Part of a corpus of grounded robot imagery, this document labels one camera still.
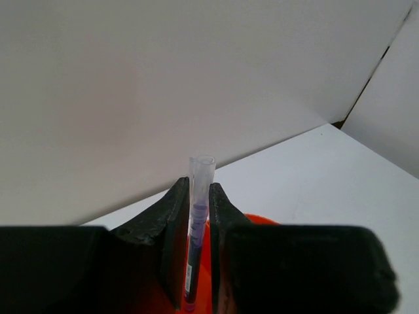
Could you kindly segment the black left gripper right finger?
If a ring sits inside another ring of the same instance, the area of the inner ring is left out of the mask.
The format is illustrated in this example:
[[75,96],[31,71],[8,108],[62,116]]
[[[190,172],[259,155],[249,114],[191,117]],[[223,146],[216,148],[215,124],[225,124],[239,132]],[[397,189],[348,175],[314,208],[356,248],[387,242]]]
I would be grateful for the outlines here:
[[361,226],[258,224],[209,188],[214,313],[391,313],[383,244]]

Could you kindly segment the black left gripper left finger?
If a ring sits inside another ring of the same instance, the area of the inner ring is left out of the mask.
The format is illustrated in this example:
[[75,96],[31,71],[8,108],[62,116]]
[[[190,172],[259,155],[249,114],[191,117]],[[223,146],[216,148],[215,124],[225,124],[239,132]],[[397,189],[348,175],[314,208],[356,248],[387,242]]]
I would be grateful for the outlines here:
[[189,180],[124,224],[1,228],[2,313],[175,313]]

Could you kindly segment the purple gel pen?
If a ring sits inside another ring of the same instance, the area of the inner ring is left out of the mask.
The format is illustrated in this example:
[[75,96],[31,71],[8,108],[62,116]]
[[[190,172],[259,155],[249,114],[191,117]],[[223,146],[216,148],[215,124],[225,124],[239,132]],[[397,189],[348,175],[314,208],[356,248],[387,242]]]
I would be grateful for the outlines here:
[[197,156],[189,162],[189,242],[185,270],[185,311],[195,309],[198,279],[206,221],[209,215],[209,190],[215,175],[216,161],[213,156]]

